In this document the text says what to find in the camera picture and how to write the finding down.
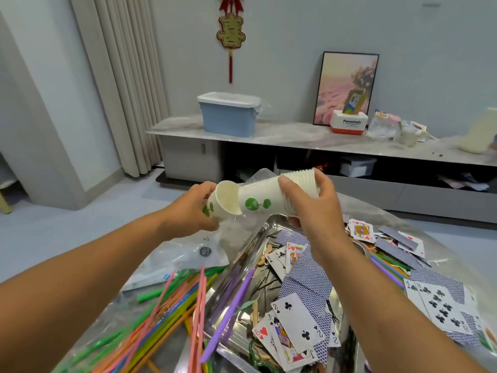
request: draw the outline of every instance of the floor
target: floor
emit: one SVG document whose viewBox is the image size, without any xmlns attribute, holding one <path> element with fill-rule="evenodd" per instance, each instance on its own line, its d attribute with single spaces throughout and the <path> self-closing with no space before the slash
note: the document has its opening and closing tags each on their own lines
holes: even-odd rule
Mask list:
<svg viewBox="0 0 497 373">
<path fill-rule="evenodd" d="M 34 205 L 21 190 L 8 191 L 6 199 L 13 204 L 13 212 L 0 214 L 0 282 L 167 206 L 182 191 L 161 188 L 155 182 L 161 172 L 155 169 L 139 179 L 127 177 L 78 211 Z M 490 282 L 497 282 L 497 231 L 407 222 L 451 248 Z"/>
</svg>

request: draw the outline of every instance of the blue storage box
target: blue storage box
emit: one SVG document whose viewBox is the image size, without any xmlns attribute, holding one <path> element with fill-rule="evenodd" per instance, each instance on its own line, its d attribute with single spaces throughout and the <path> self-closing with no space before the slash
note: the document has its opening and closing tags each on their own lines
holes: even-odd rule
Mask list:
<svg viewBox="0 0 497 373">
<path fill-rule="evenodd" d="M 206 132 L 251 137 L 261 99 L 251 95 L 207 93 L 197 97 Z"/>
</svg>

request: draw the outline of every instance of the curtain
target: curtain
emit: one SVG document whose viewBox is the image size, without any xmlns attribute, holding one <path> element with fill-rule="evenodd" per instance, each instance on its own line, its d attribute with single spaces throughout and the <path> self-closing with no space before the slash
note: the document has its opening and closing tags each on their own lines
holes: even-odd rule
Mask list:
<svg viewBox="0 0 497 373">
<path fill-rule="evenodd" d="M 148 0 L 71 0 L 124 171 L 159 163 L 159 141 L 145 133 L 167 118 Z"/>
</svg>

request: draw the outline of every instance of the picture frame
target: picture frame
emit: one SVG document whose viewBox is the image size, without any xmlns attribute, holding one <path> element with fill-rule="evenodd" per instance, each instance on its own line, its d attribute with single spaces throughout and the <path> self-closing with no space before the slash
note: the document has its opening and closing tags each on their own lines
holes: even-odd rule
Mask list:
<svg viewBox="0 0 497 373">
<path fill-rule="evenodd" d="M 325 51 L 314 108 L 314 125 L 330 125 L 334 110 L 342 111 L 349 92 L 368 94 L 361 111 L 367 114 L 373 92 L 379 54 Z"/>
</svg>

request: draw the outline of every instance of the white paper cup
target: white paper cup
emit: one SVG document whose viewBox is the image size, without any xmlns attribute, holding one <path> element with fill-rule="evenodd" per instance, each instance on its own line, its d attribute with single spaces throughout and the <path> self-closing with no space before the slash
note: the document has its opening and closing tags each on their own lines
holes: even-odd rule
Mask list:
<svg viewBox="0 0 497 373">
<path fill-rule="evenodd" d="M 207 200 L 203 209 L 204 214 L 208 217 L 217 217 L 221 221 L 241 215 L 242 211 L 238 206 L 239 189 L 240 186 L 235 182 L 219 182 Z"/>
<path fill-rule="evenodd" d="M 314 170 L 294 171 L 283 174 L 298 184 L 310 197 L 318 197 Z M 296 216 L 292 202 L 281 192 L 278 177 L 248 184 L 239 188 L 238 206 L 243 213 L 281 213 Z"/>
</svg>

